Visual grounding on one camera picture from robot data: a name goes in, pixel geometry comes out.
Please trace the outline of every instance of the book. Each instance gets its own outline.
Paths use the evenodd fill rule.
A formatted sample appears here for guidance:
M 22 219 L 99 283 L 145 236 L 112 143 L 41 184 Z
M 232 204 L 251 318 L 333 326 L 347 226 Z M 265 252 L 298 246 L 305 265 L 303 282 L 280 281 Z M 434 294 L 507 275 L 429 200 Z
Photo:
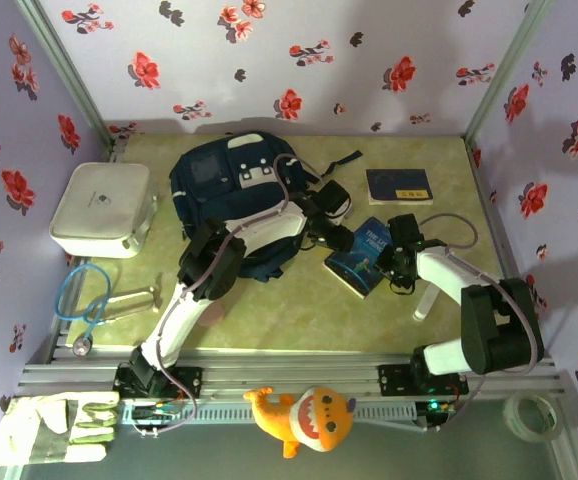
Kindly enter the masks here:
M 419 168 L 367 169 L 369 205 L 431 205 L 427 173 Z
M 365 298 L 383 278 L 374 265 L 385 245 L 391 245 L 389 228 L 370 217 L 354 232 L 351 251 L 333 252 L 324 265 L 360 298 Z

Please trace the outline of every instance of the white cylinder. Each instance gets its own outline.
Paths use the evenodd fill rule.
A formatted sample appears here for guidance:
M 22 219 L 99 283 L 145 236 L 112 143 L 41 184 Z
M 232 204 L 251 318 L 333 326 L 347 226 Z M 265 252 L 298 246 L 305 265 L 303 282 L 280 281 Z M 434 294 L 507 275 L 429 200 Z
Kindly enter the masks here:
M 427 369 L 432 375 L 468 372 L 471 369 L 462 353 L 461 340 L 450 340 L 444 343 L 429 345 L 424 349 Z

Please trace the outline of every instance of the navy backpack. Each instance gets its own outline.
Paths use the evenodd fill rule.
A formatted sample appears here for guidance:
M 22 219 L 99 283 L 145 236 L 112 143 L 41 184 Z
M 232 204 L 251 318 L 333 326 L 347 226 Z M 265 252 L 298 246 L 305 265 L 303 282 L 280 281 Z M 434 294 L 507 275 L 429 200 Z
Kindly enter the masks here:
M 295 155 L 281 138 L 254 131 L 200 145 L 183 154 L 169 174 L 173 203 L 184 231 L 191 237 L 208 218 L 233 220 L 254 215 L 277 205 L 282 189 L 273 172 L 273 161 L 281 153 Z M 333 162 L 346 163 L 360 152 Z M 306 192 L 317 178 L 300 162 L 284 159 L 278 171 L 289 193 Z M 303 234 L 282 238 L 249 255 L 239 276 L 267 282 L 282 275 L 280 266 L 300 250 Z

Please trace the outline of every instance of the work glove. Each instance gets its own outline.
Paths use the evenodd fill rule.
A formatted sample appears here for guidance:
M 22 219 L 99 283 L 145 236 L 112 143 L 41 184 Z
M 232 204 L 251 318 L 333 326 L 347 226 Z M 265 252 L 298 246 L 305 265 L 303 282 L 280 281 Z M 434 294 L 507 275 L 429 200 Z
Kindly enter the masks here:
M 102 460 L 119 401 L 118 392 L 14 398 L 0 422 L 0 466 Z

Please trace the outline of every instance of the orange plush shark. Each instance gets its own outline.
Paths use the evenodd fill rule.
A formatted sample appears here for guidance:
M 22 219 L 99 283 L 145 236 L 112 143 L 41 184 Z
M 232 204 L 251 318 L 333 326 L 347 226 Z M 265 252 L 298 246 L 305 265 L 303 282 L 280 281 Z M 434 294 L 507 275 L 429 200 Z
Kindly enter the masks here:
M 288 394 L 280 395 L 280 405 L 267 401 L 271 387 L 245 393 L 251 402 L 253 418 L 269 435 L 283 441 L 283 456 L 293 458 L 304 443 L 318 452 L 328 452 L 344 440 L 353 423 L 356 400 L 348 402 L 339 393 L 326 387 L 313 387 L 295 401 Z

